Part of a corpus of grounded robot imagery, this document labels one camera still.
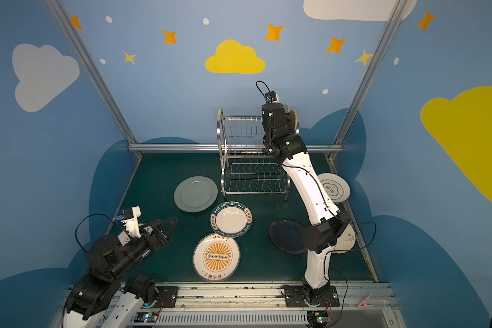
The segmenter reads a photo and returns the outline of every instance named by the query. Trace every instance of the metal bracket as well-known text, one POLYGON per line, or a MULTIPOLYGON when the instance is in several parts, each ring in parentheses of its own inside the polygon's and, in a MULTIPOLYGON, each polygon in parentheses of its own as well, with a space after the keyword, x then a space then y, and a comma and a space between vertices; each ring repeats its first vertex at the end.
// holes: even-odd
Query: metal bracket
POLYGON ((158 294, 157 298, 162 298, 164 300, 163 308, 174 308, 175 303, 177 303, 177 293, 179 288, 176 286, 157 286, 158 294))
MULTIPOLYGON (((286 307, 288 308, 306 308, 309 305, 304 300, 304 292, 302 286, 290 286, 284 285, 281 287, 281 292, 284 294, 284 301, 286 302, 286 307)), ((329 301, 329 306, 333 308, 338 308, 341 303, 339 302, 339 296, 337 295, 337 289, 335 286, 330 285, 328 291, 326 292, 325 299, 321 301, 316 307, 326 308, 326 299, 329 301)))

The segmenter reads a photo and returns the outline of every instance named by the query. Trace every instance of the dish rack upper shelf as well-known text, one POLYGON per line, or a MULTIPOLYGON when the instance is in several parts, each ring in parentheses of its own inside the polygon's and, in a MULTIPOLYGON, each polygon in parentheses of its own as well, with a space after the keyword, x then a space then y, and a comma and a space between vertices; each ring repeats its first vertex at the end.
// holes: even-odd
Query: dish rack upper shelf
POLYGON ((261 116, 224 116, 219 110, 216 135, 224 198, 227 194, 285 194, 287 200, 290 179, 262 143, 261 116))

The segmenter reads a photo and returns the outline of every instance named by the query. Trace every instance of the metal dish rack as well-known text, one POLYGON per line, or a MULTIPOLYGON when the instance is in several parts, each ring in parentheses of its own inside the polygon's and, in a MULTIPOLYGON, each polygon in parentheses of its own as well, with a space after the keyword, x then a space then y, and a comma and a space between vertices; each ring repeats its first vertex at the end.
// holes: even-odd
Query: metal dish rack
POLYGON ((265 150, 263 136, 261 116, 224 116, 219 110, 216 138, 224 198, 230 194, 285 194, 284 201, 288 199, 289 176, 265 150))

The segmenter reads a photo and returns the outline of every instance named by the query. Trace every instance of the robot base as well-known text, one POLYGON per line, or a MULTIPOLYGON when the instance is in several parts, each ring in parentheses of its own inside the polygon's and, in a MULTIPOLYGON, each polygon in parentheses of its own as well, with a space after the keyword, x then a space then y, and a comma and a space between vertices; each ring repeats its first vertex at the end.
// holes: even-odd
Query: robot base
POLYGON ((337 295, 337 289, 335 286, 328 285, 325 294, 317 300, 318 304, 309 304, 304 297, 303 286, 290 286, 284 285, 281 288, 284 294, 284 300, 286 301, 286 307, 288 308, 308 308, 308 307, 326 307, 326 299, 330 302, 330 306, 338 308, 341 304, 339 302, 339 296, 337 295))

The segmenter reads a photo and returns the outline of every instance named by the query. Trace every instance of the green tabletop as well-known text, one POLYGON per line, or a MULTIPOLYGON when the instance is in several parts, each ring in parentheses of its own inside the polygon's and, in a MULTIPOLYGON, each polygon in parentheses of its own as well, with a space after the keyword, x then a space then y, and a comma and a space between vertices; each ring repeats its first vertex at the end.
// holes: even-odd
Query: green tabletop
MULTIPOLYGON (((311 154, 317 174, 330 172, 324 154, 311 154)), ((168 246, 151 253, 133 266, 126 278, 135 273, 153 277, 157 282, 204 281, 193 269, 193 252, 197 243, 213 233, 210 212, 224 201, 220 192, 218 154, 145 154, 127 191, 122 208, 140 206, 139 222, 177 217, 178 223, 168 246), (191 176, 207 176, 219 187, 219 196, 207 209, 198 213, 180 210, 173 200, 175 188, 191 176)), ((279 253, 268 241, 266 229, 281 219, 292 219, 308 226, 308 214, 297 190, 284 195, 228 195, 226 200, 239 201, 252 213, 252 226, 236 238, 241 259, 236 272, 227 281, 296 281, 306 270, 306 255, 290 257, 279 253)), ((112 233, 119 233, 114 228, 112 233)), ((332 254, 330 266, 349 280, 370 280, 370 273, 360 251, 332 254)), ((330 272, 332 280, 341 277, 330 272)))

